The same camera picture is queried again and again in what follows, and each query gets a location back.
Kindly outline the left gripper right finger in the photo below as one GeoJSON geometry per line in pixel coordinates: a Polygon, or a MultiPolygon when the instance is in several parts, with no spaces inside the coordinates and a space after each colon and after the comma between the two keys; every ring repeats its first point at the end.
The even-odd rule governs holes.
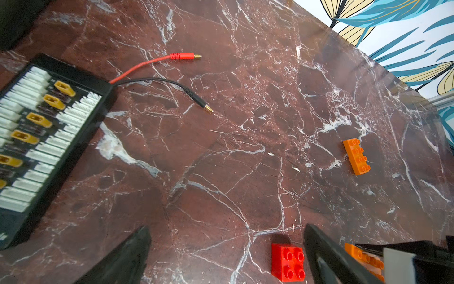
{"type": "Polygon", "coordinates": [[[380,284],[343,248],[314,224],[304,230],[306,259],[316,284],[380,284]]]}

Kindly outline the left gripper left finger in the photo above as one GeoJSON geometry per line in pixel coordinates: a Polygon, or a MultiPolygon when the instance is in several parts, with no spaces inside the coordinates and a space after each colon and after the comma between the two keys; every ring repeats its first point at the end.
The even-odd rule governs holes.
{"type": "Polygon", "coordinates": [[[139,284],[151,247],[148,227],[141,226],[107,254],[77,284],[139,284]]]}

